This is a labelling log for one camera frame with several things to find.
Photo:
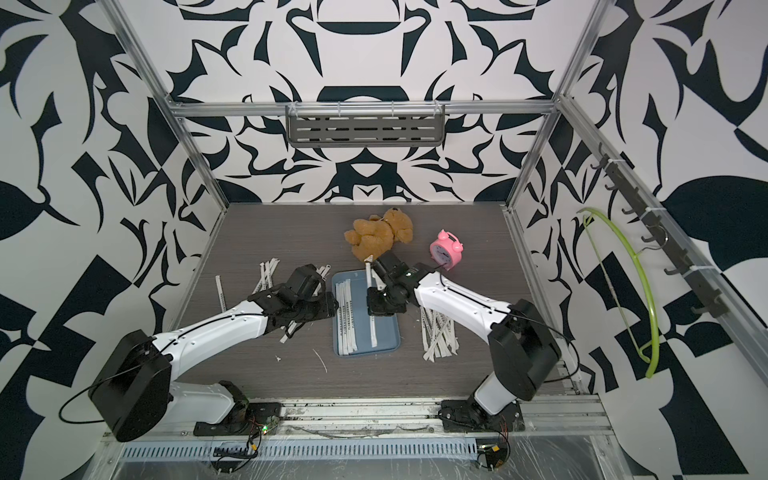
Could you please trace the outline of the pile straw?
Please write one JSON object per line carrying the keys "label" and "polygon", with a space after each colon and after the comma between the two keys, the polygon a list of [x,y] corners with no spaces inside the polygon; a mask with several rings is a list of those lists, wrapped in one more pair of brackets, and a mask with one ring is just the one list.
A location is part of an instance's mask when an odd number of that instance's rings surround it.
{"label": "pile straw", "polygon": [[269,261],[259,264],[260,278],[254,288],[254,293],[268,290],[273,287],[273,275],[279,265],[278,258],[272,258]]}
{"label": "pile straw", "polygon": [[[366,273],[366,287],[367,287],[366,294],[369,294],[371,289],[375,289],[374,279],[372,275],[372,262],[373,262],[372,255],[369,255],[364,260],[365,273]],[[378,339],[377,339],[377,333],[376,333],[375,316],[372,314],[369,314],[369,331],[370,331],[371,347],[376,348],[378,346]]]}

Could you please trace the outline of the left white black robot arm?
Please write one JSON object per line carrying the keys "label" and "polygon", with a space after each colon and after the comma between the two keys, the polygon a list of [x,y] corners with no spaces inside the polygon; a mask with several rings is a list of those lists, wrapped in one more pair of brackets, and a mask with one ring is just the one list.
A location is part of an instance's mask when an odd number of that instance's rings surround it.
{"label": "left white black robot arm", "polygon": [[183,383],[180,376],[242,342],[291,324],[332,317],[338,303],[312,264],[198,323],[149,336],[141,330],[117,344],[88,390],[111,434],[130,442],[161,424],[195,423],[203,435],[238,434],[255,409],[230,381]]}

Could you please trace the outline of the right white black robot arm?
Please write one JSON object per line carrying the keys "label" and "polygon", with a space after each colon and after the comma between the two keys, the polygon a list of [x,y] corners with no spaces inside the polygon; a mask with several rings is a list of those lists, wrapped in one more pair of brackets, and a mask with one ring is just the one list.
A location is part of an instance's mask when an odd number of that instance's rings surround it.
{"label": "right white black robot arm", "polygon": [[370,270],[384,288],[367,291],[371,315],[403,313],[412,304],[442,314],[484,340],[492,372],[468,400],[478,418],[501,413],[519,400],[530,401],[562,359],[553,330],[527,300],[514,304],[491,299],[447,279],[422,263],[412,266],[389,251]]}

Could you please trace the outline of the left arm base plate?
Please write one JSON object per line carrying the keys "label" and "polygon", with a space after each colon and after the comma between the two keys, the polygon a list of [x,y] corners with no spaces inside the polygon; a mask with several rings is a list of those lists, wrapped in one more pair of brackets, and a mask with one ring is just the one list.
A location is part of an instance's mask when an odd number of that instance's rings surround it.
{"label": "left arm base plate", "polygon": [[193,435],[215,437],[250,435],[257,430],[268,432],[279,424],[282,407],[280,402],[256,402],[247,406],[236,404],[219,423],[197,422]]}

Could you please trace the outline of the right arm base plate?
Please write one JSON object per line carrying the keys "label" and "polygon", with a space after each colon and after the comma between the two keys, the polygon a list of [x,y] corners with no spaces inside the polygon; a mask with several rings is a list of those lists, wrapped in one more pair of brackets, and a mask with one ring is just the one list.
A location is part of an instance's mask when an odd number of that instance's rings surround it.
{"label": "right arm base plate", "polygon": [[446,432],[516,433],[526,430],[520,404],[516,401],[491,415],[475,400],[443,400],[437,418]]}

